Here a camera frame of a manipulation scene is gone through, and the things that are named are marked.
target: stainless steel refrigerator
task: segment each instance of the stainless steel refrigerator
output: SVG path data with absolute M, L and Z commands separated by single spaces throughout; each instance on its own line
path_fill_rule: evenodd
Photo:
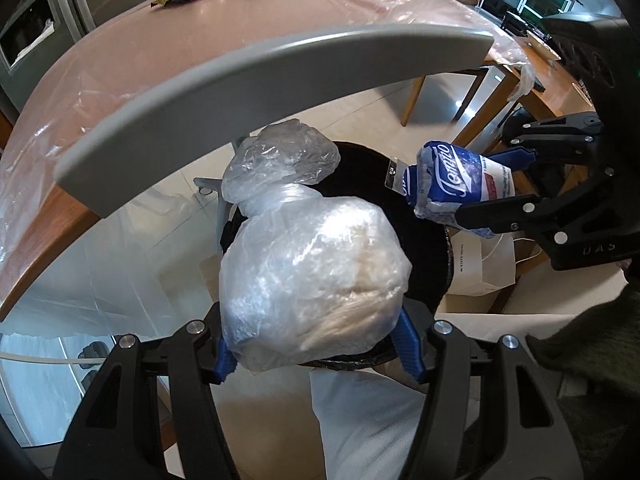
M 75 42 L 145 1 L 21 0 L 0 31 L 0 85 L 15 108 Z

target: black pot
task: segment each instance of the black pot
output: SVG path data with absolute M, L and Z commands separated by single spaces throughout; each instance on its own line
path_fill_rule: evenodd
M 357 196 L 376 204 L 396 230 L 404 254 L 412 263 L 408 298 L 423 302 L 435 313 L 453 278 L 451 243 L 446 227 L 415 217 L 403 196 L 385 186 L 389 159 L 352 142 L 336 142 L 340 164 L 333 174 L 313 187 L 323 196 Z M 226 252 L 246 220 L 239 210 L 227 222 L 220 243 Z M 358 370 L 396 358 L 389 336 L 364 354 L 340 355 L 305 365 L 331 370 Z

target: white paper bag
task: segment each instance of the white paper bag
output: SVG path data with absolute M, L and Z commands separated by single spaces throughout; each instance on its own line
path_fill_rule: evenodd
M 493 238 L 460 231 L 451 239 L 454 273 L 447 294 L 484 296 L 513 285 L 516 260 L 511 233 Z

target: plastic sheet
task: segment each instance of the plastic sheet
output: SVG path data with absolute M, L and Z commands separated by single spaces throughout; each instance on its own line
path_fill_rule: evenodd
M 265 188 L 261 193 L 239 203 L 238 207 L 244 216 L 251 218 L 264 211 L 277 209 L 287 202 L 320 198 L 321 196 L 322 194 L 319 191 L 303 184 L 273 184 Z
M 378 206 L 283 204 L 245 221 L 222 259 L 223 335 L 249 370 L 369 351 L 396 325 L 410 272 Z
M 338 147 L 315 128 L 297 119 L 270 124 L 242 141 L 222 177 L 222 196 L 241 203 L 275 182 L 317 184 L 338 163 Z
M 0 276 L 10 258 L 18 275 L 31 263 L 17 249 L 53 188 L 53 167 L 103 118 L 145 90 L 257 41 L 366 23 L 488 30 L 495 38 L 491 56 L 523 66 L 518 95 L 532 86 L 530 65 L 517 43 L 454 0 L 201 0 L 171 8 L 141 6 L 82 38 L 42 77 L 25 105 L 0 160 Z
M 172 308 L 132 225 L 135 207 L 119 209 L 63 252 L 0 323 L 0 333 L 155 338 L 179 328 L 185 320 Z

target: floor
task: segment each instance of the floor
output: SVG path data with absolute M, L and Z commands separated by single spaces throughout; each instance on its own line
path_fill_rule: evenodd
M 295 117 L 332 140 L 359 142 L 413 163 L 415 153 L 428 140 L 453 140 L 500 78 L 499 71 L 492 69 L 457 123 L 450 120 L 472 78 L 453 74 L 426 79 L 405 128 L 399 123 L 399 115 L 410 82 L 347 96 Z M 500 118 L 474 143 L 477 149 L 488 142 Z M 167 177 L 127 206 L 135 243 L 146 256 L 140 265 L 148 266 L 157 278 L 178 326 L 202 317 L 212 302 L 199 265 L 216 251 L 217 200 L 215 193 L 200 195 L 193 178 L 220 178 L 232 155 L 230 145 L 220 148 Z M 541 266 L 521 280 L 507 311 L 577 314 L 615 297 L 623 283 L 613 265 L 564 273 Z M 440 312 L 485 312 L 494 296 L 448 296 Z M 245 480 L 324 478 L 319 427 L 311 410 L 306 368 L 287 367 L 257 375 L 241 369 L 212 390 L 231 453 Z M 175 448 L 167 453 L 167 462 L 179 472 Z

